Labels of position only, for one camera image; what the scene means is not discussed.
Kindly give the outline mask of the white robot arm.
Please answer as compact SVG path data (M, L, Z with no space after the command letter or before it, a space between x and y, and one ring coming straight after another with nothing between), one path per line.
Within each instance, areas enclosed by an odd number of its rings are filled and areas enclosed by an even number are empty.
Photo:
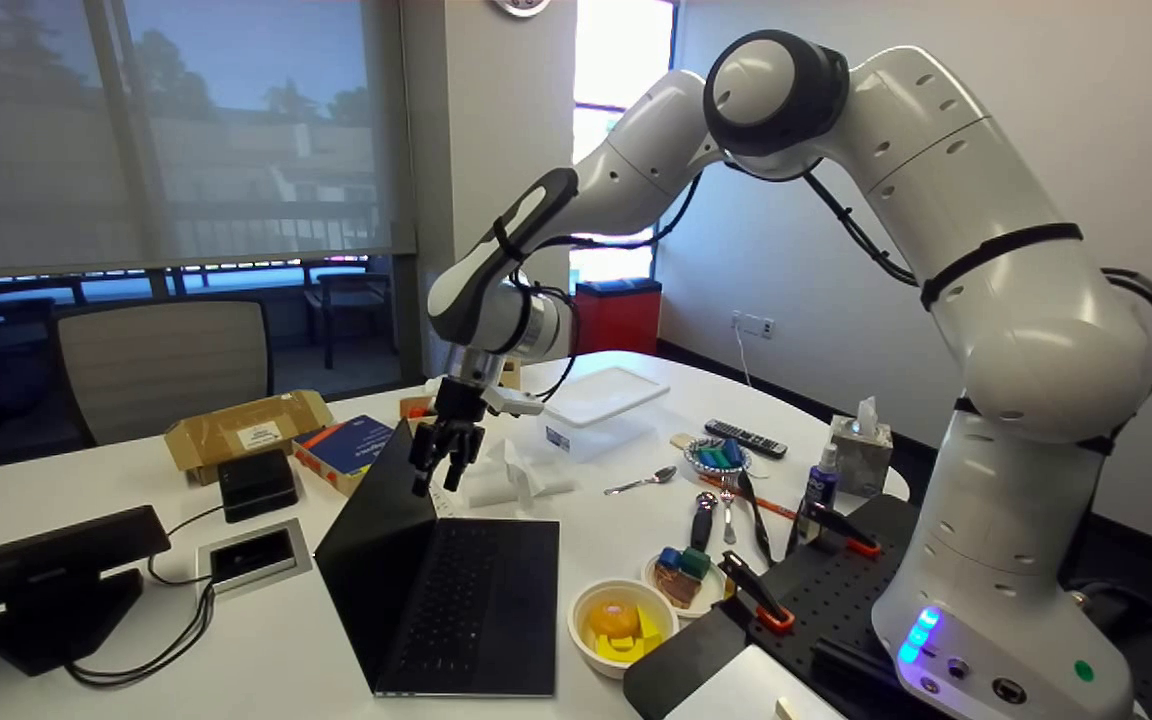
M514 405L501 363L557 352L570 324L520 267L583 234L647 228L712 164L768 186L840 167L905 261L955 390L911 542L869 614L895 686L955 720L1131 720L1131 667L1054 570L1116 432L1152 396L1152 328L919 44L847 59L747 33L531 181L428 291L453 369L410 439L417 482L453 490L482 422Z

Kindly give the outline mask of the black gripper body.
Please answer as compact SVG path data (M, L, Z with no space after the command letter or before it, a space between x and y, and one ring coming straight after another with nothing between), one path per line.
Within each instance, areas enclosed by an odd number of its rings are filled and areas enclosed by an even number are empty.
M406 458L423 454L430 474L448 468L453 458L479 454L482 439L482 400L472 386L445 380L434 390L434 418L428 425L417 425Z

